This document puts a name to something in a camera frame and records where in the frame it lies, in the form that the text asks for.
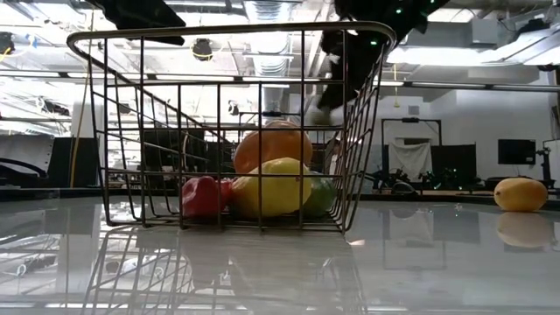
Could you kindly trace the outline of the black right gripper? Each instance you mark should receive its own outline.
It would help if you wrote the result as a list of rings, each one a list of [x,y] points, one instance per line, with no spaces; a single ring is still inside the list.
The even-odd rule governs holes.
[[[335,59],[330,61],[334,80],[343,79],[343,57],[346,57],[348,85],[362,86],[386,43],[387,38],[376,31],[357,31],[356,35],[349,31],[324,31],[321,49],[326,54],[335,56]],[[358,95],[358,91],[352,87],[343,90],[342,85],[329,85],[320,96],[317,108],[337,109]]]

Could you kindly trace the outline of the bronze wire basket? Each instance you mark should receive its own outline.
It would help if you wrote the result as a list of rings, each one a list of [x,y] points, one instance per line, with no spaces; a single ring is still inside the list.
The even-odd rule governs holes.
[[[177,118],[177,127],[175,128],[175,132],[180,137],[181,133],[184,131],[185,138],[189,136],[188,132],[190,131],[192,126],[199,127],[199,129],[203,131],[210,131],[215,137],[217,137],[217,144],[218,150],[221,150],[222,145],[222,138],[223,133],[229,130],[229,127],[226,128],[224,124],[221,124],[221,118],[219,112],[217,115],[217,122],[215,126],[213,125],[205,125],[201,122],[196,121],[194,118],[191,118],[189,115],[183,113],[182,111],[182,87],[183,86],[191,86],[191,85],[214,85],[216,87],[216,101],[217,101],[217,110],[220,111],[220,101],[221,101],[221,87],[222,85],[233,85],[234,83],[242,83],[240,80],[234,79],[233,81],[226,81],[226,80],[210,80],[210,81],[203,81],[202,79],[193,79],[193,80],[175,80],[171,81],[171,83],[157,83],[157,82],[144,82],[144,43],[146,39],[159,39],[162,37],[174,37],[174,36],[199,36],[199,35],[221,35],[221,34],[251,34],[251,33],[272,33],[272,32],[299,32],[301,35],[301,45],[305,44],[305,34],[307,32],[315,32],[315,31],[333,31],[333,32],[341,32],[342,36],[342,54],[343,54],[343,66],[347,66],[348,56],[347,56],[347,34],[349,31],[361,31],[361,32],[370,32],[370,33],[377,33],[377,38],[381,37],[383,40],[377,40],[376,46],[380,49],[380,54],[375,60],[375,63],[372,65],[370,74],[368,75],[364,85],[361,88],[360,94],[361,98],[356,101],[356,103],[352,107],[352,112],[350,113],[349,109],[347,109],[347,96],[346,96],[346,88],[347,88],[347,70],[343,73],[343,79],[341,80],[327,80],[327,79],[306,79],[304,77],[304,70],[300,74],[300,79],[295,79],[294,81],[290,82],[289,80],[255,80],[249,81],[248,83],[257,84],[259,95],[262,92],[263,84],[265,83],[298,83],[300,85],[301,94],[300,96],[304,96],[303,93],[305,92],[305,88],[307,85],[335,85],[340,84],[343,85],[343,123],[340,127],[326,127],[326,126],[318,126],[312,127],[308,126],[305,127],[304,122],[304,115],[305,115],[305,108],[300,108],[300,126],[295,128],[294,130],[300,132],[300,173],[298,174],[299,179],[302,180],[300,183],[300,191],[298,197],[299,200],[299,209],[297,213],[299,215],[297,222],[295,220],[295,214],[293,215],[284,215],[286,218],[294,218],[294,219],[283,219],[280,223],[270,225],[270,220],[266,220],[263,223],[263,214],[262,214],[262,166],[259,164],[258,173],[256,175],[246,175],[247,177],[257,177],[258,185],[259,185],[259,214],[257,216],[257,224],[251,223],[252,221],[249,220],[237,220],[232,216],[232,214],[227,214],[222,212],[221,210],[216,214],[215,219],[215,226],[218,228],[257,228],[261,231],[264,231],[266,228],[269,229],[288,229],[288,230],[306,230],[306,231],[340,231],[342,234],[348,232],[352,227],[352,223],[355,216],[355,211],[358,208],[359,200],[361,193],[360,191],[354,195],[354,184],[357,178],[361,177],[360,179],[360,187],[357,189],[361,189],[363,185],[363,180],[365,180],[365,170],[367,167],[367,162],[369,160],[369,150],[371,149],[371,143],[373,142],[373,135],[375,131],[375,118],[371,124],[367,122],[356,122],[354,120],[350,121],[350,119],[358,119],[358,121],[363,121],[363,116],[368,115],[369,111],[372,106],[372,98],[374,97],[373,105],[373,114],[374,116],[377,114],[377,107],[379,101],[379,90],[382,84],[382,64],[385,62],[386,58],[389,56],[389,53],[392,52],[396,48],[397,44],[397,36],[395,31],[386,24],[379,23],[379,22],[367,22],[367,21],[358,21],[358,22],[317,22],[317,23],[289,23],[289,24],[244,24],[244,25],[215,25],[215,26],[201,26],[201,27],[167,27],[167,28],[154,28],[154,29],[130,29],[130,30],[120,30],[120,31],[80,31],[76,33],[72,33],[68,36],[66,40],[66,44],[70,48],[70,50],[83,58],[87,61],[87,74],[92,75],[93,73],[93,66],[96,66],[103,70],[103,93],[98,94],[92,88],[93,86],[93,79],[89,81],[90,86],[90,96],[92,102],[92,125],[94,134],[97,136],[98,133],[102,133],[105,145],[108,145],[109,136],[111,137],[119,137],[123,140],[121,135],[121,131],[123,131],[121,123],[117,123],[116,130],[119,131],[119,135],[113,135],[109,132],[109,121],[108,121],[108,101],[109,98],[107,97],[107,92],[109,88],[115,88],[115,97],[118,96],[119,88],[134,88],[135,91],[138,91],[141,95],[140,97],[140,112],[139,112],[139,122],[137,123],[138,127],[133,130],[137,130],[139,132],[140,140],[139,143],[141,145],[141,155],[142,161],[140,164],[140,171],[128,171],[126,169],[117,170],[109,168],[109,156],[108,156],[108,149],[104,149],[104,166],[101,166],[101,158],[98,157],[99,163],[99,171],[100,171],[100,178],[101,178],[101,171],[104,171],[105,179],[102,181],[101,188],[103,190],[103,206],[105,211],[105,219],[106,223],[111,227],[120,227],[120,226],[139,226],[141,225],[144,228],[151,228],[155,226],[170,226],[172,223],[178,224],[181,229],[187,229],[189,227],[198,227],[203,226],[203,223],[197,223],[196,220],[187,219],[186,216],[183,214],[183,207],[182,207],[182,195],[181,189],[178,187],[178,211],[172,211],[170,206],[168,205],[167,209],[170,214],[161,214],[157,213],[155,207],[150,204],[149,208],[146,208],[145,198],[146,193],[149,198],[149,202],[152,202],[152,191],[151,191],[151,184],[149,184],[146,180],[148,180],[148,176],[176,176],[178,179],[178,184],[183,184],[182,180],[185,176],[194,176],[194,175],[208,175],[208,176],[216,176],[219,181],[218,190],[221,193],[221,179],[222,179],[222,172],[221,166],[218,167],[217,172],[211,173],[203,173],[203,172],[190,172],[185,169],[183,171],[182,162],[178,164],[177,171],[146,171],[144,165],[144,151],[145,145],[152,145],[151,143],[145,143],[144,141],[144,95],[148,95],[152,100],[162,102],[166,109],[171,108],[175,110],[176,118]],[[89,40],[103,40],[104,45],[107,45],[109,39],[126,39],[126,38],[133,38],[140,40],[140,79],[132,80],[126,78],[123,74],[117,72],[114,68],[109,66],[109,50],[105,48],[103,53],[103,61],[98,60],[97,58],[93,57],[91,52],[85,52],[81,48],[77,46],[77,43],[80,41],[89,41]],[[177,88],[178,92],[178,99],[177,99],[177,107],[173,108],[168,105],[167,102],[161,101],[157,99],[157,97],[150,91],[145,90],[145,87],[151,86],[163,86],[163,85],[171,85]],[[104,110],[104,127],[103,129],[97,129],[97,122],[95,119],[95,96],[99,96],[103,98],[103,110]],[[360,147],[360,156],[358,157],[358,152],[354,149],[354,144],[358,145],[358,139],[355,140],[353,144],[348,146],[349,150],[352,154],[350,157],[350,164],[348,164],[347,156],[344,156],[342,159],[342,165],[339,165],[337,169],[337,173],[334,175],[312,175],[312,174],[303,174],[303,159],[304,159],[304,140],[303,140],[303,133],[304,131],[328,131],[333,130],[335,132],[335,136],[338,135],[340,132],[342,133],[342,145],[343,150],[347,149],[349,142],[349,136],[357,135],[357,132],[361,132],[360,139],[365,139],[366,137],[369,138],[369,144],[367,145],[367,154],[364,157],[364,165],[361,166],[361,154],[365,150],[363,145]],[[129,176],[131,174],[139,174],[140,177],[140,188],[139,190],[134,190],[132,188],[127,188],[128,197],[129,197],[129,206],[131,212],[131,220],[112,220],[110,218],[110,210],[109,210],[109,202],[110,202],[110,192],[109,192],[109,174],[124,174]],[[323,177],[334,177],[337,180],[335,181],[341,187],[342,192],[339,192],[337,195],[337,199],[335,200],[335,204],[332,207],[332,210],[329,210],[328,214],[330,216],[330,220],[304,220],[304,210],[303,210],[303,184],[305,178],[323,178]],[[137,211],[135,210],[134,202],[132,201],[133,193],[140,193],[140,214],[137,216]]]

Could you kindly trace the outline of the orange fruit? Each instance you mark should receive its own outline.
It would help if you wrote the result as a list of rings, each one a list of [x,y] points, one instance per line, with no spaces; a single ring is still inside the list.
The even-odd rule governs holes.
[[[267,122],[262,131],[249,132],[234,153],[234,169],[237,173],[253,171],[262,163],[278,158],[312,161],[313,148],[310,138],[293,122],[275,120]]]

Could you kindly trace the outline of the green bell pepper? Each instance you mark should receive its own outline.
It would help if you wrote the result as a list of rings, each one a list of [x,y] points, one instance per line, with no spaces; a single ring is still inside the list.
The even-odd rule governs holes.
[[[303,205],[305,219],[317,219],[324,216],[333,206],[337,189],[332,178],[311,178],[311,195]]]

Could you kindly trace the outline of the yellow lemon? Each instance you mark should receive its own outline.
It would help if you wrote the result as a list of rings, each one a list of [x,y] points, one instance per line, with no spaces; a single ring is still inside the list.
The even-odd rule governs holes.
[[[303,165],[304,177],[300,175],[300,161],[281,157],[264,162],[262,176],[259,167],[239,177],[231,185],[234,211],[241,217],[257,219],[290,214],[300,208],[312,193],[310,170]]]

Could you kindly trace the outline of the plain red pepper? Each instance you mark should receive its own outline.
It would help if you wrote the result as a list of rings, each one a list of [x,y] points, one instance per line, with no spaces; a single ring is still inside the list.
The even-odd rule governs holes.
[[[182,211],[189,218],[216,217],[230,203],[232,183],[228,178],[218,182],[203,176],[188,179],[182,186]]]

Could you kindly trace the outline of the yellow orange mango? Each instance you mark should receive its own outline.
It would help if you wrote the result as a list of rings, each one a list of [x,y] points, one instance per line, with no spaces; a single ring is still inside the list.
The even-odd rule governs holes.
[[[494,188],[493,198],[504,211],[534,212],[546,203],[548,190],[531,178],[506,178]]]

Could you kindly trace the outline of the white hanging cloth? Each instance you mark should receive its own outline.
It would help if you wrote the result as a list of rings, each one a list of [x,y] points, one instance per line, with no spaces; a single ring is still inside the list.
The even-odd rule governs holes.
[[[389,169],[402,170],[411,182],[420,181],[419,176],[431,172],[431,146],[428,143],[388,145]]]

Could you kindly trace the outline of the black background robot rig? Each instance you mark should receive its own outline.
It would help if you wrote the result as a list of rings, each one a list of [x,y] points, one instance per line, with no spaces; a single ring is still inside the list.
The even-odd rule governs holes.
[[[373,183],[375,193],[391,195],[423,195],[425,191],[472,193],[483,184],[477,175],[464,174],[455,168],[424,171],[415,178],[410,178],[403,168],[365,173],[364,177]]]

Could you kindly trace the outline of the white pillar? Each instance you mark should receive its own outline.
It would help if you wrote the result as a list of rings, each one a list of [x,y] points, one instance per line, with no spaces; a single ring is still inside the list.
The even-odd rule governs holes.
[[[99,101],[91,105],[90,101],[76,100],[73,103],[71,118],[71,138],[74,142],[70,186],[74,188],[74,167],[77,158],[78,144],[81,138],[93,138],[97,142],[97,181],[99,186],[103,176],[102,167],[104,167],[104,135],[102,134],[102,127],[104,126],[103,106]]]

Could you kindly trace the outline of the black partition panel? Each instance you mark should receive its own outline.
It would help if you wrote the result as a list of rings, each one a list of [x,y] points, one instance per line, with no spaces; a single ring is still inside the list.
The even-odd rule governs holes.
[[[73,149],[74,140],[71,137],[56,137],[54,139],[47,172],[52,187],[70,187]],[[98,186],[97,156],[97,142],[93,138],[81,138],[74,167],[74,188]]]
[[[442,175],[444,170],[455,169],[463,179],[474,179],[477,173],[476,145],[437,145],[430,148],[432,170]]]

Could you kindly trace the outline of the black ceiling device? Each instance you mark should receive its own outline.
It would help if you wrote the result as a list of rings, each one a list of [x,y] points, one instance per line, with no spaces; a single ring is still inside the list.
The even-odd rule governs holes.
[[[0,55],[12,54],[15,52],[12,33],[9,31],[0,31]]]

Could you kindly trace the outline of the grey perforated sheet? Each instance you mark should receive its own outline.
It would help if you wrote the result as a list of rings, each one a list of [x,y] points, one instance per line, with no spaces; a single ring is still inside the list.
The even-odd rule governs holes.
[[[53,145],[54,137],[48,135],[0,135],[0,174],[46,179]]]

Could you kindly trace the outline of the ribbed silver ceiling duct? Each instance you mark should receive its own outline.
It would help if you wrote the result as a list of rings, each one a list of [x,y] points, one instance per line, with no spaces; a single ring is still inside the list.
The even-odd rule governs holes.
[[[244,0],[245,11],[251,24],[284,24],[291,21],[292,5],[290,3],[269,0]],[[255,73],[258,76],[286,76],[288,59],[284,55],[289,51],[289,33],[284,31],[266,31],[250,34],[251,52],[257,53],[253,58]]]

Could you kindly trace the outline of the black wall monitor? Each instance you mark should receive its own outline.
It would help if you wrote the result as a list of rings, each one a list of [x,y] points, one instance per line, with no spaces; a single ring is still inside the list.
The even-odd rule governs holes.
[[[536,163],[536,141],[524,139],[499,139],[499,165],[534,165]]]

